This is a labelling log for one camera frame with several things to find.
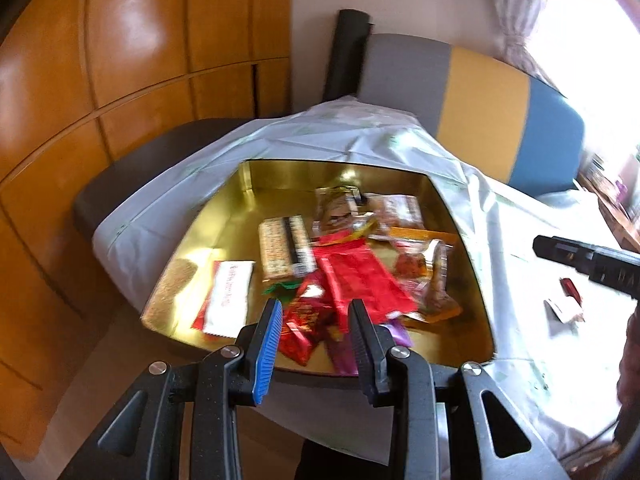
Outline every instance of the wooden floor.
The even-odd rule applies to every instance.
[[[66,391],[37,457],[32,462],[16,462],[25,479],[57,478],[107,410],[149,363],[163,360],[180,365],[197,358],[197,353],[178,348],[143,328],[137,313],[129,306],[123,307]],[[293,478],[302,448],[300,436],[249,408],[238,411],[238,428],[244,480]],[[180,465],[181,480],[188,480],[187,464]]]

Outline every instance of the wooden wardrobe door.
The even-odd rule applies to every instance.
[[[45,388],[78,353],[84,324],[43,280],[0,215],[0,360]]]
[[[0,189],[31,254],[85,319],[102,321],[122,298],[75,229],[72,207],[78,192],[107,166],[94,120],[56,139]]]
[[[97,105],[187,72],[185,0],[89,0],[89,71]]]
[[[92,110],[84,0],[32,0],[0,45],[0,178]]]
[[[287,57],[290,51],[291,0],[254,0],[254,59]]]
[[[252,68],[248,63],[194,76],[191,83],[199,119],[253,118]]]
[[[272,59],[258,63],[258,117],[281,117],[289,113],[289,59]]]
[[[109,148],[116,159],[171,128],[193,120],[186,80],[143,94],[100,117]]]
[[[21,444],[37,409],[42,389],[0,362],[0,434]]]
[[[249,61],[250,0],[188,0],[191,70]]]

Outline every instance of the wrapped snack bar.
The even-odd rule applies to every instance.
[[[447,245],[455,247],[458,243],[458,235],[453,233],[441,233],[439,231],[427,231],[424,229],[409,229],[405,227],[391,227],[388,231],[388,240],[400,242],[402,240],[412,242],[428,242],[429,240],[442,240]]]
[[[269,218],[258,234],[265,280],[300,278],[316,270],[302,216]]]

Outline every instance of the metal screw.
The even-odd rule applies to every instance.
[[[151,375],[162,375],[166,372],[166,363],[163,361],[156,361],[149,365],[149,373]]]
[[[240,355],[240,349],[236,345],[227,345],[220,349],[220,353],[222,354],[222,357],[231,359]]]
[[[410,353],[409,349],[404,346],[394,346],[391,349],[391,355],[397,359],[407,359]]]
[[[480,375],[482,373],[482,367],[473,361],[466,362],[462,365],[462,371],[469,375]]]

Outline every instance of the purple wrapper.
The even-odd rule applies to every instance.
[[[388,328],[397,345],[410,347],[411,338],[407,329],[397,319],[383,323],[382,326]],[[329,354],[331,362],[334,364],[335,373],[338,375],[354,376],[358,374],[358,366],[353,356],[351,348],[351,337],[345,334],[342,341],[335,341],[330,337],[325,341],[326,352]]]

